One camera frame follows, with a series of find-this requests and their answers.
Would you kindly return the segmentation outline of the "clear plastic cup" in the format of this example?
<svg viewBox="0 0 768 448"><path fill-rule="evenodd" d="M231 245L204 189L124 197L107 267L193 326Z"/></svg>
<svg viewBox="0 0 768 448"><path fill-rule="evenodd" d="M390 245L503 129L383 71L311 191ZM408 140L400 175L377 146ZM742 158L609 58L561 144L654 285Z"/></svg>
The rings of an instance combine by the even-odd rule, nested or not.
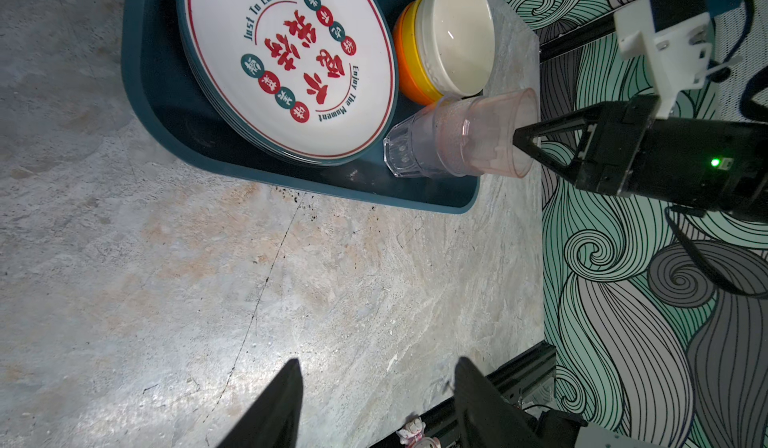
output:
<svg viewBox="0 0 768 448"><path fill-rule="evenodd" d="M396 178L438 178L447 170L437 150L434 109L394 126L383 140L384 163Z"/></svg>

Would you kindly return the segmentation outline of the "cream white bowl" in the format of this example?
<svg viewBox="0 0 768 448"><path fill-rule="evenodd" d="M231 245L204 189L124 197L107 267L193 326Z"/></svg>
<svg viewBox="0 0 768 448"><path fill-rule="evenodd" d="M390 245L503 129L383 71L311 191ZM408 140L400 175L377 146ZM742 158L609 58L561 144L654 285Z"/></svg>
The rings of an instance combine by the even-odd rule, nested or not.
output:
<svg viewBox="0 0 768 448"><path fill-rule="evenodd" d="M441 94L469 97L484 89L495 59L488 0L422 0L415 30L422 65Z"/></svg>

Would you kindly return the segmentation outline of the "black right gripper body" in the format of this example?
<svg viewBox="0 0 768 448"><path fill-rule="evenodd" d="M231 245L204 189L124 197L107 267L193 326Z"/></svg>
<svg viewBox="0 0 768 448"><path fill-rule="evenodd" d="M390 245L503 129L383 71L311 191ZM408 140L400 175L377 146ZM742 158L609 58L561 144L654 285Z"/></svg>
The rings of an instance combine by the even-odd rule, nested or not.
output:
<svg viewBox="0 0 768 448"><path fill-rule="evenodd" d="M569 169L577 188L638 195L751 222L767 220L767 126L694 118L658 119L657 99L603 102L585 125Z"/></svg>

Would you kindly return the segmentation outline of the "orange bowl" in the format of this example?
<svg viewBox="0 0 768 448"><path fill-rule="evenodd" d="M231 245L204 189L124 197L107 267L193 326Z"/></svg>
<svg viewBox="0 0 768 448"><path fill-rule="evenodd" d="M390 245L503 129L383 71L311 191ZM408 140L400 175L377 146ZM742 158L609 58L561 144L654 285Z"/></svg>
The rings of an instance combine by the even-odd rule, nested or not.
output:
<svg viewBox="0 0 768 448"><path fill-rule="evenodd" d="M410 3L401 13L393 30L393 40L398 60L399 88L411 101L430 105L442 98L430 80L419 54L416 41L416 14L422 0Z"/></svg>

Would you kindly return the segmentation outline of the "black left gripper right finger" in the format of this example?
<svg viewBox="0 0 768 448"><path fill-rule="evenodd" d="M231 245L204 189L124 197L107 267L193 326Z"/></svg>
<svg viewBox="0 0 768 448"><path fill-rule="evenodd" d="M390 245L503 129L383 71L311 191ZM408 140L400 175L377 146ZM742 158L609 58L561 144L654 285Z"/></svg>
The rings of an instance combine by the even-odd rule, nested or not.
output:
<svg viewBox="0 0 768 448"><path fill-rule="evenodd" d="M454 404L462 447L539 447L522 411L507 403L469 358L455 367Z"/></svg>

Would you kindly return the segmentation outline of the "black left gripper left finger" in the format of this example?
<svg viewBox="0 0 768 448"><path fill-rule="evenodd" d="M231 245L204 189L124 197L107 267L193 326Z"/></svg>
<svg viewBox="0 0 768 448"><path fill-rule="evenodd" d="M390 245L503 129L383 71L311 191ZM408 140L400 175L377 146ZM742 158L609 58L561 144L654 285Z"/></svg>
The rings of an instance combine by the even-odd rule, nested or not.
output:
<svg viewBox="0 0 768 448"><path fill-rule="evenodd" d="M297 358L290 359L235 424L218 448L295 447L303 401Z"/></svg>

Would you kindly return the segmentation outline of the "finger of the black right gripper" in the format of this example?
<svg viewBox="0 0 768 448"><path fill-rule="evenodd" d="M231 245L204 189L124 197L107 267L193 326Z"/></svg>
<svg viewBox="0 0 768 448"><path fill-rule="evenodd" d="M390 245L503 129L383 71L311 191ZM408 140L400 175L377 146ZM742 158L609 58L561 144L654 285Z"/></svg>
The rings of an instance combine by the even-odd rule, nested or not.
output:
<svg viewBox="0 0 768 448"><path fill-rule="evenodd" d="M565 163L546 153L542 148L537 146L525 146L522 148L522 151L569 184L573 186L578 184L578 179L584 164L582 158L573 156L568 163Z"/></svg>
<svg viewBox="0 0 768 448"><path fill-rule="evenodd" d="M549 135L565 133L583 133L589 126L595 125L603 111L603 104L583 108L558 118L530 124L515 130L513 143L517 148L533 145L535 140Z"/></svg>

